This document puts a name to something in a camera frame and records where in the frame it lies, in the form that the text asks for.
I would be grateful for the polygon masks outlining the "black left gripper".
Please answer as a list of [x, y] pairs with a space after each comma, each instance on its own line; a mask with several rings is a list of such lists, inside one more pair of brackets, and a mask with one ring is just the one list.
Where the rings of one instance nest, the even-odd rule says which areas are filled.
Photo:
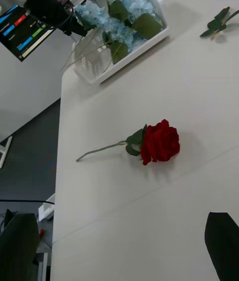
[[74, 11], [72, 11], [61, 24], [56, 25], [56, 28], [60, 29], [67, 36], [75, 33], [79, 36], [85, 37], [88, 33], [87, 30], [78, 23]]

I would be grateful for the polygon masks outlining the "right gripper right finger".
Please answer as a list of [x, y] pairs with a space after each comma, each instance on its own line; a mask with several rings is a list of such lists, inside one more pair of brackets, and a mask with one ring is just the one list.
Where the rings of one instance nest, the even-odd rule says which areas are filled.
[[239, 280], [239, 227], [228, 213], [208, 215], [205, 244], [221, 281]]

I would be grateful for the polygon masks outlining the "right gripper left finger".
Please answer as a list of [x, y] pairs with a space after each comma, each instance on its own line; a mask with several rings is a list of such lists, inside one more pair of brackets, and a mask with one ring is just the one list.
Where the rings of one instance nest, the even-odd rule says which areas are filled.
[[0, 279], [30, 281], [33, 261], [39, 245], [37, 220], [32, 213], [13, 214], [6, 211], [0, 234]]

